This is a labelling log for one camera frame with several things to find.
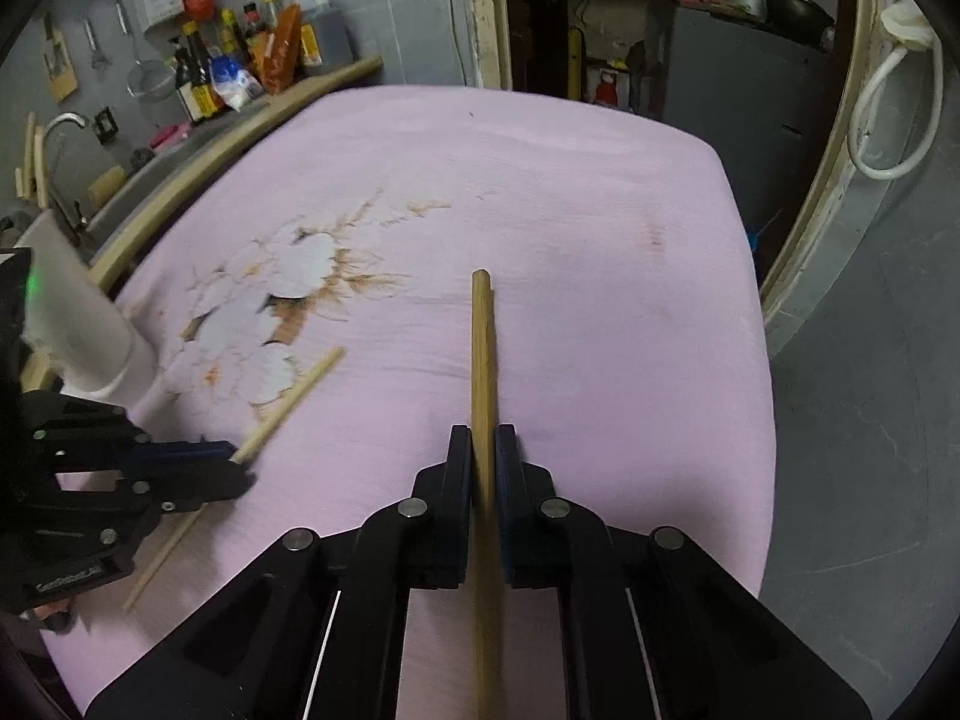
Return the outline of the dark bamboo chopstick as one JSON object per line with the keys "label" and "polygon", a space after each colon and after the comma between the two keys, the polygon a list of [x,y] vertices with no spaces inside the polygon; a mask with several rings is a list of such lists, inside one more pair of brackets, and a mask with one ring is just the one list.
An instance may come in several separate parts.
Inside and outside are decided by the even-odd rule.
{"label": "dark bamboo chopstick", "polygon": [[[278,400],[277,406],[272,411],[268,411],[267,416],[257,424],[256,429],[244,439],[239,449],[231,455],[231,461],[235,465],[247,466],[256,460],[262,447],[280,429],[280,426],[290,417],[291,413],[298,408],[298,405],[309,395],[309,392],[345,358],[346,354],[347,348],[345,346],[334,346],[324,358],[317,361],[304,376],[293,383],[283,394],[283,397]],[[122,611],[125,614],[132,613],[135,605],[139,603],[140,596],[145,593],[146,587],[155,580],[164,563],[171,557],[171,554],[174,553],[174,550],[181,544],[190,530],[194,528],[195,523],[199,522],[199,518],[205,511],[206,504],[202,504],[196,511],[189,512],[181,518],[181,522],[172,530],[167,540],[161,544],[161,548],[148,562],[148,566],[140,571],[139,577],[133,583],[132,590],[128,592],[127,598],[122,603]]]}
{"label": "dark bamboo chopstick", "polygon": [[503,717],[503,592],[496,533],[493,431],[498,424],[498,372],[494,293],[490,273],[477,270],[470,283],[470,427],[475,457],[473,516],[473,645],[478,718]]}

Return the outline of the white plastic utensil holder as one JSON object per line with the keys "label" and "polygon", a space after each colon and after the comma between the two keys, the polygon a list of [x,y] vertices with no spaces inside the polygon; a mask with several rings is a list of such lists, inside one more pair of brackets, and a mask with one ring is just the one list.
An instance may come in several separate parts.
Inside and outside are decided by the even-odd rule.
{"label": "white plastic utensil holder", "polygon": [[31,254],[25,340],[46,356],[67,394],[130,410],[156,377],[156,355],[89,277],[50,210],[23,232]]}

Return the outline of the pink floral tablecloth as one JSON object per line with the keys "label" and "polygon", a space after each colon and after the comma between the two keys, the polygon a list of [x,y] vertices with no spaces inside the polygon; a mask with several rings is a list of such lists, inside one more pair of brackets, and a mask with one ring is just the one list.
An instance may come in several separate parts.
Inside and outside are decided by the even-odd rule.
{"label": "pink floral tablecloth", "polygon": [[494,289],[500,413],[563,497],[674,525],[748,590],[775,420],[754,264],[711,146],[587,104],[480,89],[331,94],[263,140],[119,293],[160,375],[135,421],[245,439],[343,358],[146,587],[83,596],[47,648],[87,706],[291,528],[345,532],[470,416],[470,278]]}

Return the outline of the chrome sink faucet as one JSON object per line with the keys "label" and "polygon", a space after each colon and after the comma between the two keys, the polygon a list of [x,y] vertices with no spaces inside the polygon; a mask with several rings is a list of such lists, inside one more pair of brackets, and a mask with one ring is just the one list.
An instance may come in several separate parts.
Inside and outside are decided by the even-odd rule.
{"label": "chrome sink faucet", "polygon": [[55,115],[46,129],[44,163],[50,208],[60,229],[73,245],[85,240],[85,212],[82,205],[82,182],[88,174],[83,158],[88,153],[83,142],[89,138],[91,121],[86,115],[67,110]]}

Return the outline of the white blue salt bag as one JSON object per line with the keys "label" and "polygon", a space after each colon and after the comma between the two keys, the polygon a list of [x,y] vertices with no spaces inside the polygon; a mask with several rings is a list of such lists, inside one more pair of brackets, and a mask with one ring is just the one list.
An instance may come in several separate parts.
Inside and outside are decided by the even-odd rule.
{"label": "white blue salt bag", "polygon": [[213,91],[220,96],[229,109],[243,110],[263,94],[262,85],[233,55],[212,57],[208,62],[212,75]]}

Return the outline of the dark soy sauce bottle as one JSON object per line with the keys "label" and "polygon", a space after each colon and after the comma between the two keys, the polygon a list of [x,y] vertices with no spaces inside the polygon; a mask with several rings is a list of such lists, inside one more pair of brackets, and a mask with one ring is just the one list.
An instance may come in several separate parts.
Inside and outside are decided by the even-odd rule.
{"label": "dark soy sauce bottle", "polygon": [[204,119],[217,117],[221,109],[218,94],[213,91],[212,75],[210,75],[210,54],[200,36],[199,25],[195,21],[187,21],[182,27],[182,34],[187,43],[190,57],[190,89],[195,103],[199,106],[200,114]]}

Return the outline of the orange snack bag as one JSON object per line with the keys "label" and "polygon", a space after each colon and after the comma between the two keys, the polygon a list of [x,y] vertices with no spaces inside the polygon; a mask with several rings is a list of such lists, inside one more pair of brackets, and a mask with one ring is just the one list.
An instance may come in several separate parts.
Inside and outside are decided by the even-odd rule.
{"label": "orange snack bag", "polygon": [[277,26],[267,37],[262,57],[262,86],[268,94],[278,94],[293,84],[301,44],[301,8],[286,7]]}

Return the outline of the red fire extinguisher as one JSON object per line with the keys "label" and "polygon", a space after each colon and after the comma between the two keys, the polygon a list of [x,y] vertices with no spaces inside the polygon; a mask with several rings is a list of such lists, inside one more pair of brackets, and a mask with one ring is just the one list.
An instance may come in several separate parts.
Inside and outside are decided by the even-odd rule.
{"label": "red fire extinguisher", "polygon": [[592,102],[596,106],[619,109],[619,77],[615,75],[613,71],[602,70],[601,73],[599,73],[599,81],[597,82],[596,89],[594,89]]}

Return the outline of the dark grey cabinet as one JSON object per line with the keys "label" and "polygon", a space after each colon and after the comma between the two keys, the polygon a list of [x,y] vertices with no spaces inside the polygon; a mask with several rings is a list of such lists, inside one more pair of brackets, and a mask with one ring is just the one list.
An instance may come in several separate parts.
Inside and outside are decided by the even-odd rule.
{"label": "dark grey cabinet", "polygon": [[799,215],[836,110],[830,55],[708,11],[667,16],[658,119],[709,143],[766,277]]}

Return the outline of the large clear oil jug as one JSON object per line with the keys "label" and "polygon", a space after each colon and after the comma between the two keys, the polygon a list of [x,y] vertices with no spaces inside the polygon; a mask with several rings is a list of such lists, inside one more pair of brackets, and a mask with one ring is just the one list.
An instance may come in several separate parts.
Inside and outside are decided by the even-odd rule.
{"label": "large clear oil jug", "polygon": [[343,13],[331,0],[295,0],[301,10],[301,62],[308,75],[325,75],[353,62]]}

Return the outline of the black wok pan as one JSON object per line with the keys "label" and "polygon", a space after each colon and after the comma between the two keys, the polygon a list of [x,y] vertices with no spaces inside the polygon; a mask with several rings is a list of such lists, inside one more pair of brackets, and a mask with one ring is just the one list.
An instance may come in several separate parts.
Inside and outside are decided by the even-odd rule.
{"label": "black wok pan", "polygon": [[766,0],[765,23],[771,31],[804,46],[822,47],[835,20],[814,0]]}

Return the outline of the white rubber glove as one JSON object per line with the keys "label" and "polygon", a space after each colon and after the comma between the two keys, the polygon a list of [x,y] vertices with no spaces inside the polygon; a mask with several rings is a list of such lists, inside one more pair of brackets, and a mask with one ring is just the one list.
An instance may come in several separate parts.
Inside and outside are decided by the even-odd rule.
{"label": "white rubber glove", "polygon": [[914,0],[896,0],[880,13],[880,24],[895,44],[928,52],[937,43],[934,28]]}

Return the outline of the metal strainer on wall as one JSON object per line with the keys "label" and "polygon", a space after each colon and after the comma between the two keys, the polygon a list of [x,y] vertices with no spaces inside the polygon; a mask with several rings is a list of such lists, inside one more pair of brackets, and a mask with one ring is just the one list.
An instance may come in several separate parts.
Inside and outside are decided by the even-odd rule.
{"label": "metal strainer on wall", "polygon": [[127,91],[133,99],[142,103],[157,103],[166,99],[176,89],[176,75],[163,60],[142,57],[137,37],[133,34],[127,10],[122,0],[116,0],[117,21],[130,44],[133,65],[127,73]]}

